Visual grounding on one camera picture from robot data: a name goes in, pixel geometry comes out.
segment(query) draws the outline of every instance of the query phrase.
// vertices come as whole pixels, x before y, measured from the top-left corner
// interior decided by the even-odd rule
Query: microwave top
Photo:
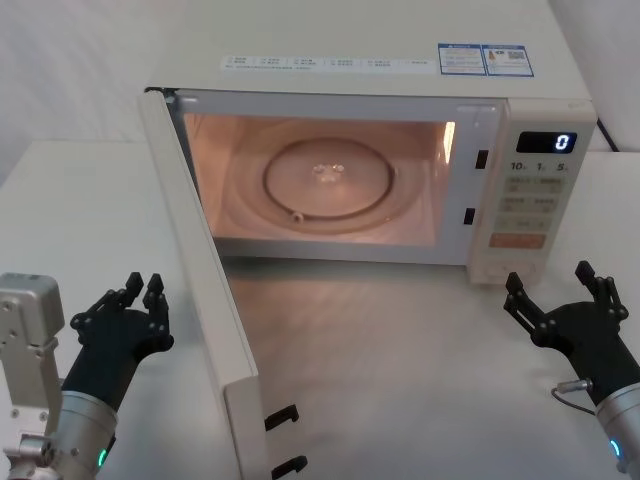
[[[149,86],[591,99],[547,0],[194,0]]]

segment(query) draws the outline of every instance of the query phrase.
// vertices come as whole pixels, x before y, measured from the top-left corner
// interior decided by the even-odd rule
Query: white wall
[[[186,0],[0,0],[0,183],[32,139],[142,140],[142,92]]]
[[[134,98],[187,2],[0,0],[0,183],[32,139],[142,140]],[[640,1],[552,3],[602,119],[640,150]]]
[[[640,151],[640,1],[551,0],[620,150]]]

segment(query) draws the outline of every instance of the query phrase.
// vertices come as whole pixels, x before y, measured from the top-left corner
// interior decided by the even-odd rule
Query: white table
[[[33,144],[0,189],[0,219],[0,271],[53,276],[67,322],[131,271],[145,282],[162,275],[176,343],[138,369],[100,478],[238,479],[146,145]],[[80,345],[68,326],[58,338],[64,376]],[[0,384],[4,445],[10,403]],[[1,457],[0,478],[9,467]]]
[[[636,357],[639,181],[640,155],[590,154],[543,283],[530,290],[543,308],[587,299],[573,270],[589,259],[616,278],[631,311],[623,338]],[[176,346],[138,370],[101,478],[237,478],[145,146],[34,144],[0,189],[0,220],[0,270],[56,277],[67,318],[132,270],[165,279]],[[314,480],[624,478],[596,421],[550,398],[574,374],[502,311],[502,288],[470,286],[455,267],[271,261],[227,271],[266,413],[284,401],[301,410],[298,424],[269,433],[273,465],[307,454],[300,478]],[[79,345],[70,329],[60,339],[64,374]],[[351,362],[347,372],[329,346],[342,347],[334,351]],[[0,412],[8,408],[0,391]],[[346,436],[333,435],[341,427]]]

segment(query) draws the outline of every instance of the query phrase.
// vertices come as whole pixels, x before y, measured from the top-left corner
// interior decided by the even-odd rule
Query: microwave control panel
[[[482,283],[539,278],[596,123],[586,101],[509,103],[469,259]]]

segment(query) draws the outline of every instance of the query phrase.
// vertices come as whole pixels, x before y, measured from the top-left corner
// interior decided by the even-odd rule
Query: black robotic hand
[[[629,316],[613,278],[596,277],[582,261],[576,276],[593,302],[578,302],[543,312],[525,293],[516,273],[507,280],[504,308],[529,332],[538,347],[563,353],[583,380],[590,380],[589,396],[598,405],[619,389],[640,382],[640,367],[618,336],[620,322]]]
[[[73,317],[71,327],[78,332],[82,350],[63,391],[91,395],[117,411],[138,364],[173,346],[160,275],[151,277],[142,301],[149,313],[128,308],[143,286],[142,277],[134,272],[126,288],[109,290],[86,312]]]

